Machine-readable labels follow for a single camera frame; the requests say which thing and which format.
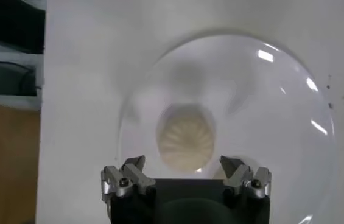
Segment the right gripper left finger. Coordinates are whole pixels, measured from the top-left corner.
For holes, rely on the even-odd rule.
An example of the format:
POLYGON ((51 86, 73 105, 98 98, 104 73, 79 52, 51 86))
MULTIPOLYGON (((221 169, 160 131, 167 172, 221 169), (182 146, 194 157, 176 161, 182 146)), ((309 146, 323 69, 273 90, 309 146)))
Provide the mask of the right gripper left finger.
POLYGON ((156 192, 156 181, 142 173, 146 158, 144 155, 126 159, 120 169, 105 166, 101 170, 102 201, 112 197, 125 198, 134 192, 152 197, 156 192))

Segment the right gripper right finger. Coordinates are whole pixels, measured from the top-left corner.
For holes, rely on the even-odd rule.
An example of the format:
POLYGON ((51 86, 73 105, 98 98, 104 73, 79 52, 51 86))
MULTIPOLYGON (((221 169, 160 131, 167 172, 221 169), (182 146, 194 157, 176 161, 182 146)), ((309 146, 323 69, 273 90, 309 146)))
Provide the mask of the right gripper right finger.
POLYGON ((249 198, 270 197, 272 173, 266 167, 253 172, 250 166, 239 158, 220 157, 226 178, 223 184, 233 190, 234 195, 246 194, 249 198))

